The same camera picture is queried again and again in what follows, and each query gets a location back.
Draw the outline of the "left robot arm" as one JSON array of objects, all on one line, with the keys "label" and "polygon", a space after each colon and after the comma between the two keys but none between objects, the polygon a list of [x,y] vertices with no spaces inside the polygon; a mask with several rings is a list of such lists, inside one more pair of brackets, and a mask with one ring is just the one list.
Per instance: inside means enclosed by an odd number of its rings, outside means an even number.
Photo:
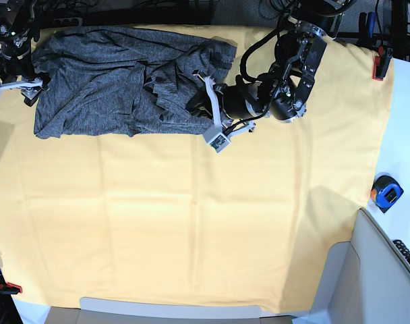
[{"label": "left robot arm", "polygon": [[[303,117],[326,37],[336,34],[350,5],[350,1],[289,1],[281,7],[275,28],[241,56],[232,86],[195,70],[204,87],[187,106],[194,118],[187,133],[222,145],[236,134],[253,132],[259,119],[272,116],[290,123]],[[249,74],[248,59],[271,40],[276,41],[271,66],[257,76]]]}]

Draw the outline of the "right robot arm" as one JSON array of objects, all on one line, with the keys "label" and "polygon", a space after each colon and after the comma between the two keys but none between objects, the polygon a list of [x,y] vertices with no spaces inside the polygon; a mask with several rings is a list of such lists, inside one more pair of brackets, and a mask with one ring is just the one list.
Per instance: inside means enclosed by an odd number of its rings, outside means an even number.
[{"label": "right robot arm", "polygon": [[0,96],[4,90],[19,89],[31,107],[51,78],[36,73],[32,42],[40,38],[36,1],[0,1]]}]

